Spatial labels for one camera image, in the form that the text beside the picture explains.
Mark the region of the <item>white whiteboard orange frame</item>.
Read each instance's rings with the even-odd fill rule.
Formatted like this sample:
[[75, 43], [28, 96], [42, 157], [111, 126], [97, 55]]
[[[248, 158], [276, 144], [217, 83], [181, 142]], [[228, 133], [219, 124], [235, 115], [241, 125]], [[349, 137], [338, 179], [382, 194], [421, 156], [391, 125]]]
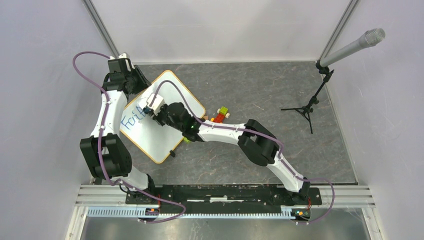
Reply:
[[120, 132], [156, 164], [165, 161], [171, 155], [171, 151], [183, 141], [180, 131], [167, 125], [159, 125], [142, 112], [143, 106], [139, 106], [140, 102], [145, 104], [150, 95], [154, 94], [156, 88], [165, 80], [171, 83], [163, 84], [158, 95], [164, 98], [166, 104], [188, 103], [197, 117], [201, 118], [206, 114], [204, 106], [170, 70], [164, 71], [150, 87], [138, 93], [124, 108]]

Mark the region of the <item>blue whiteboard eraser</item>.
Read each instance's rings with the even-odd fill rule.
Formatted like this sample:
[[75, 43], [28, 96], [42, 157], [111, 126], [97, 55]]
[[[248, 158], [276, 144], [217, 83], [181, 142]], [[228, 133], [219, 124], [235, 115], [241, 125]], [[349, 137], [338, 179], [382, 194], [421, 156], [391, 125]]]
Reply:
[[153, 115], [154, 114], [154, 110], [153, 109], [151, 109], [150, 107], [148, 107], [148, 106], [146, 106], [146, 107], [144, 107], [143, 108], [143, 112], [146, 114], [146, 115], [149, 115], [149, 116], [151, 116], [151, 115]]

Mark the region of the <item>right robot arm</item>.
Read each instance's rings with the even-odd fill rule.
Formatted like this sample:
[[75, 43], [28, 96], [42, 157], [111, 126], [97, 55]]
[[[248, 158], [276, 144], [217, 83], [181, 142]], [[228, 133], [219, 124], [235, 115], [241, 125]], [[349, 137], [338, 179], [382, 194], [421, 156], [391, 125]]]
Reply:
[[311, 184], [287, 161], [282, 143], [258, 121], [215, 123], [190, 114], [181, 102], [150, 103], [148, 107], [153, 120], [180, 131], [190, 142], [221, 142], [240, 147], [252, 163], [268, 168], [282, 182], [293, 203], [302, 204], [309, 198]]

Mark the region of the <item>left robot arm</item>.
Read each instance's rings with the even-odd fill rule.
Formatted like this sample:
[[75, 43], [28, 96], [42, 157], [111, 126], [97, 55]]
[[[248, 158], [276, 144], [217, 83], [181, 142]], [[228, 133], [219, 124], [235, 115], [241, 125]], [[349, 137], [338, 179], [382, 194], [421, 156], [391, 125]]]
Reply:
[[111, 186], [126, 187], [130, 196], [145, 204], [157, 200], [157, 190], [150, 175], [134, 170], [130, 152], [120, 138], [120, 125], [128, 96], [140, 93], [151, 83], [140, 68], [129, 59], [110, 60], [109, 72], [102, 85], [94, 83], [101, 93], [101, 107], [92, 133], [79, 147], [91, 175]]

